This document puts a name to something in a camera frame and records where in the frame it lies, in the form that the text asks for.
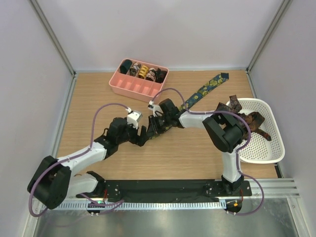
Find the blue yellow floral tie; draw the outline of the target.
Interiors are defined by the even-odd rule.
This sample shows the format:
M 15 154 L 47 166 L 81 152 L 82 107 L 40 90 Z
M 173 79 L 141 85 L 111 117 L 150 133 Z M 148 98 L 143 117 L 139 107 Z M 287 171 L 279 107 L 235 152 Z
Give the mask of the blue yellow floral tie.
M 212 90 L 214 90 L 215 88 L 217 88 L 218 86 L 226 82 L 228 79 L 229 79 L 228 73 L 220 73 L 217 76 L 215 76 L 213 79 L 211 79 L 209 82 L 207 82 L 197 92 L 195 92 L 189 99 L 187 99 L 180 107 L 178 107 L 180 111 L 179 117 L 186 111 L 186 108 L 190 109 L 193 105 L 195 105 L 208 93 L 210 93 Z

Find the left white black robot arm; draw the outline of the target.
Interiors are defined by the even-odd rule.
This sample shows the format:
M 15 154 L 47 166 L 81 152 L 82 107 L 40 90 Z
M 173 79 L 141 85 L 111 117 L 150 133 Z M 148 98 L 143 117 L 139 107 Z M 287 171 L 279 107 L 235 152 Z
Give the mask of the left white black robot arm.
M 102 178 L 94 172 L 77 178 L 75 175 L 86 167 L 112 156 L 119 145 L 130 142 L 143 146 L 147 141 L 146 128 L 139 126 L 142 115 L 133 111 L 125 118 L 115 118 L 106 134 L 92 144 L 61 158 L 45 157 L 28 184 L 27 191 L 48 209 L 58 207 L 66 197 L 89 193 L 100 197 L 105 190 Z

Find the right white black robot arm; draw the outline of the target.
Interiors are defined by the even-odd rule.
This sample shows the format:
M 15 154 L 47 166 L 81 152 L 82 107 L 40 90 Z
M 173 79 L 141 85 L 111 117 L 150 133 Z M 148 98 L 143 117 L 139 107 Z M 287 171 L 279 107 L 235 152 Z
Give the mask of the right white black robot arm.
M 149 118 L 149 132 L 153 134 L 160 135 L 171 127 L 205 129 L 214 146 L 222 152 L 224 193 L 233 196 L 240 190 L 244 175 L 237 150 L 246 132 L 232 112 L 182 112 L 170 99 L 158 105 L 150 101 L 148 108 L 153 111 Z

